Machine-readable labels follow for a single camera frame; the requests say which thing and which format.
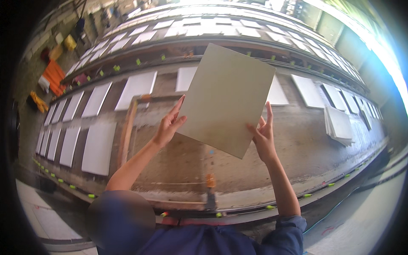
wooden plank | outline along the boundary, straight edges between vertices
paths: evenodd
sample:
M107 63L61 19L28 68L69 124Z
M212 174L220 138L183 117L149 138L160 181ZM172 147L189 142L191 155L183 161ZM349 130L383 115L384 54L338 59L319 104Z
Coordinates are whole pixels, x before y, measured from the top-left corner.
M64 143L62 144L60 157L61 165L72 167L72 160L74 158L75 147L80 130L81 127L67 129L64 137Z
M188 119L178 132L242 159L252 139L245 123L257 125L275 71L210 43L180 109Z
M133 121L136 116L136 111L137 111L137 101L133 100L130 103L128 112L126 114L125 123L123 124L122 134L120 136L120 145L119 145L119 151L118 151L118 164L117 164L118 169L127 162L130 137L132 134Z
M156 77L157 71L130 76L123 88L115 111L128 110L134 96L151 94Z
M266 100L269 101L271 105L289 104L288 99L286 98L276 75L272 80L272 85L269 89L268 97L266 98Z
M105 100L111 85L112 82L109 82L93 89L91 97L85 106L84 112L82 113L82 118L97 116L99 114L103 101Z
M320 109L324 108L322 97L311 79L293 74L291 74L291 77L307 107Z
M109 175L115 129L116 122L95 124L89 127L82 158L82 171L97 175Z

yellow object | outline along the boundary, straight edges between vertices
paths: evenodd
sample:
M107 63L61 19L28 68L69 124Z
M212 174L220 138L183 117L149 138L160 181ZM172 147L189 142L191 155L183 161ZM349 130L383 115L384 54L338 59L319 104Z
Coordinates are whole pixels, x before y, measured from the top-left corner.
M41 98L39 98L34 91L30 92L30 96L37 104L37 108L40 110L40 112L44 113L45 111L48 111L48 105Z
M68 35L64 40L64 45L69 51L73 51L76 48L76 42L72 35Z

person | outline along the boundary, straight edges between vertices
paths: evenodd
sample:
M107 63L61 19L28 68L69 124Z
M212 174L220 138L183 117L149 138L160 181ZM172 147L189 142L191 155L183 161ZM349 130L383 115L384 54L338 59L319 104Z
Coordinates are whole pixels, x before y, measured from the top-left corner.
M185 95L163 117L157 133L146 146L113 174L105 192L128 191L150 159L170 142L177 129L187 121L186 116L178 117L184 98ZM253 141L260 159L268 168L279 212L275 230L270 232L261 244L237 232L231 226L209 225L187 225L169 230L158 229L147 242L140 244L138 239L142 238L142 231L129 229L135 228L131 222L128 224L126 220L116 217L120 218L120 221L111 224L114 229L108 231L110 235L107 239L120 240L120 245L114 249L114 253L108 253L98 247L99 255L135 254L119 252L119 250L124 251L126 246L134 247L136 244L139 246L136 254L302 254L302 233L306 227L306 220L300 216L299 202L275 150L273 113L269 102L266 103L266 109L267 121L261 117L258 128L250 124L246 125L248 131L253 134ZM122 210L122 206L118 206L117 201L112 201L112 204L107 205L106 208Z

blue shirt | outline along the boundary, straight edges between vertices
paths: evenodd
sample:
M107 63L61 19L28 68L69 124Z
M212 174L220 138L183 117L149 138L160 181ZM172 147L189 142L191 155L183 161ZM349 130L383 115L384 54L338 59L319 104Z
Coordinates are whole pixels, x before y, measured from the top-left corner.
M97 247L99 255L295 255L303 253L306 220L301 216L280 218L275 230L262 243L236 231L233 226L187 225L169 230L157 229L149 240L138 225L124 217L123 203L105 201L109 209L102 230L109 251Z

white board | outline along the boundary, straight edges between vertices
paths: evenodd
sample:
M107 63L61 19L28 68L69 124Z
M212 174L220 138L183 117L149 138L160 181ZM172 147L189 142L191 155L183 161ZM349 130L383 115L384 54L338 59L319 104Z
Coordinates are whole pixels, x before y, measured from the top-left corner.
M75 147L78 141L80 130L80 127L67 129L64 137L64 142L62 144L60 157L61 165L72 167L72 160L74 159Z
M123 46L126 45L126 43L130 40L130 38L125 38L123 40L120 40L119 42L117 42L109 51L109 53L112 53L114 51L120 50L121 48L123 48Z
M153 30L160 29L160 28L165 28L165 27L169 27L173 22L174 22L174 20L168 20L168 21L159 22L159 23L157 23L157 24L154 26Z
M51 123L57 123L60 120L62 110L64 109L64 106L67 102L67 99L62 100L57 107L57 110L55 111L54 117L52 118Z
M97 175L109 175L115 129L116 122L95 124L89 127L82 159L82 171Z
M126 33L127 32L124 32L122 34L119 34L119 35L115 36L115 38L109 44L119 41L120 39L122 39L126 35Z
M278 78L275 76L272 81L271 88L269 89L267 101L271 105L286 105L289 104L288 99L285 96L285 93L282 90L282 87L279 83Z
M112 82L109 82L93 89L91 97L85 106L84 112L82 113L82 118L92 117L99 114L103 101L105 100L111 85Z
M180 67L177 71L176 91L187 91L197 67Z
M326 90L327 94L329 95L330 99L332 100L334 107L340 111L346 110L346 104L343 98L340 95L340 92L336 90L335 87L330 86L326 83L323 83L323 87Z
M57 106L57 104L51 105L50 109L48 110L47 117L45 118L44 126L48 126L50 124L52 114L54 114L56 106Z
M344 97L346 98L346 102L347 102L348 107L350 108L351 113L358 114L359 113L358 106L356 102L354 101L353 96L345 90L342 90L342 92L343 92Z
M240 35L261 38L261 35L254 28L237 27L237 31Z
M151 94L156 82L157 71L130 76L120 95L115 111L129 109L135 95Z
M272 32L279 33L279 34L282 34L282 35L286 35L286 33L282 29L280 29L279 27L274 27L274 26L271 26L271 25L266 25L266 26L270 30L272 30Z
M44 131L40 132L40 135L38 136L38 141L37 141L37 147L35 148L35 153L39 154L41 150L41 142L42 138L44 137Z
M262 26L256 23L255 21L241 20L241 23L246 27L262 28Z
M291 74L291 77L307 107L324 108L322 97L311 79L293 74Z
M50 140L50 147L48 149L48 156L49 160L54 161L55 159L55 152L57 151L58 140L60 138L61 129L54 129L52 131L51 140Z
M62 118L62 122L70 121L74 118L75 112L78 109L79 102L81 101L83 95L84 91L81 91L72 96L68 108L65 111L64 117Z
M149 25L136 28L135 30L132 31L132 33L130 33L129 36L137 35L137 34L140 34L140 33L144 32L148 26Z
M141 33L136 40L132 43L132 45L141 43L141 42L146 42L149 41L154 35L156 34L156 30L150 31L150 32L145 32Z
M210 43L180 109L188 119L177 132L243 158L252 139L245 123L257 125L275 72Z
M286 39L284 36L277 34L277 33L272 33L272 32L266 32L266 34L274 41L276 42L281 42L284 44L292 45L292 43L289 42L288 39Z
M50 136L50 130L45 131L44 137L42 138L41 152L40 152L40 155L43 157L45 157L45 152L47 150L49 136Z

